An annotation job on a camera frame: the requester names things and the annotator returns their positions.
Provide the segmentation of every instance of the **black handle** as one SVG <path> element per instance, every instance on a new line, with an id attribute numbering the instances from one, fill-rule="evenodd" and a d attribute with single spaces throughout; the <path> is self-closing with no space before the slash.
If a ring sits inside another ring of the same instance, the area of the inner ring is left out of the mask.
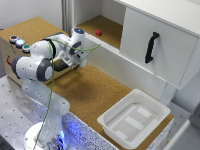
<path id="1" fill-rule="evenodd" d="M 147 54 L 145 57 L 145 63 L 148 64 L 149 62 L 151 62 L 153 60 L 153 57 L 151 56 L 152 50 L 153 50 L 153 46 L 154 46 L 154 40 L 157 39 L 160 35 L 156 32 L 153 32 L 153 36 L 151 37 L 150 41 L 149 41 L 149 45 L 148 45 L 148 49 L 147 49 Z"/>

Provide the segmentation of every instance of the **white plastic tray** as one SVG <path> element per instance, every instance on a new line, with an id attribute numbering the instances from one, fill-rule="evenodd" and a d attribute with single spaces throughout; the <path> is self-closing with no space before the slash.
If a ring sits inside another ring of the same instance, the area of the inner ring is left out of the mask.
<path id="1" fill-rule="evenodd" d="M 170 109 L 140 90 L 133 90 L 97 120 L 125 149 L 136 149 L 169 115 Z"/>

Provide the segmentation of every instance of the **cork countertop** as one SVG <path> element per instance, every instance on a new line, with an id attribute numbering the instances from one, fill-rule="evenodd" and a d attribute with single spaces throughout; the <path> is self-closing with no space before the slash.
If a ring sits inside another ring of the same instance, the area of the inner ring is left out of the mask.
<path id="1" fill-rule="evenodd" d="M 9 42 L 11 35 L 18 35 L 20 38 L 25 39 L 27 44 L 32 45 L 57 32 L 63 31 L 36 17 L 0 31 L 0 37 Z M 72 113 L 120 150 L 123 149 L 104 133 L 102 126 L 97 122 L 97 118 L 131 92 L 131 89 L 87 64 L 85 68 L 79 68 L 76 71 L 71 70 L 57 78 L 54 84 L 54 92 L 70 102 Z M 172 119 L 173 116 L 169 115 L 137 150 L 146 149 Z"/>

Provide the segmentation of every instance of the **brown box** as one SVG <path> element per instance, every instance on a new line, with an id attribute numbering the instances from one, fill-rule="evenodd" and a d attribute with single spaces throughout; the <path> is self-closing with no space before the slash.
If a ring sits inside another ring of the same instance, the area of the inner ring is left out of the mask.
<path id="1" fill-rule="evenodd" d="M 0 49 L 6 74 L 19 85 L 22 85 L 22 80 L 19 80 L 13 73 L 11 64 L 13 59 L 17 56 L 30 56 L 30 54 L 27 55 L 23 53 L 21 49 L 16 48 L 15 45 L 10 44 L 10 36 L 17 35 L 19 38 L 24 39 L 26 44 L 32 45 L 35 42 L 38 42 L 43 38 L 53 35 L 57 32 L 63 32 L 64 34 L 68 35 L 66 32 L 48 23 L 40 17 L 35 17 L 0 31 Z M 54 61 L 56 65 L 60 62 L 59 59 Z M 55 71 L 54 76 L 57 78 L 69 70 L 71 70 L 71 68 L 67 68 L 61 72 Z"/>

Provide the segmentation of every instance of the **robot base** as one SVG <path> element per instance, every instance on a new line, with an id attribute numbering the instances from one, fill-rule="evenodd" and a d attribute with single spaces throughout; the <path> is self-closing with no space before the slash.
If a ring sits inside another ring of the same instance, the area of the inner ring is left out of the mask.
<path id="1" fill-rule="evenodd" d="M 35 124 L 32 126 L 25 134 L 24 137 L 24 150 L 33 150 L 35 146 L 35 137 L 37 136 L 38 132 L 40 131 L 42 126 L 42 122 Z M 44 148 L 41 148 L 40 146 L 36 145 L 34 150 L 49 150 L 49 147 L 46 146 Z"/>

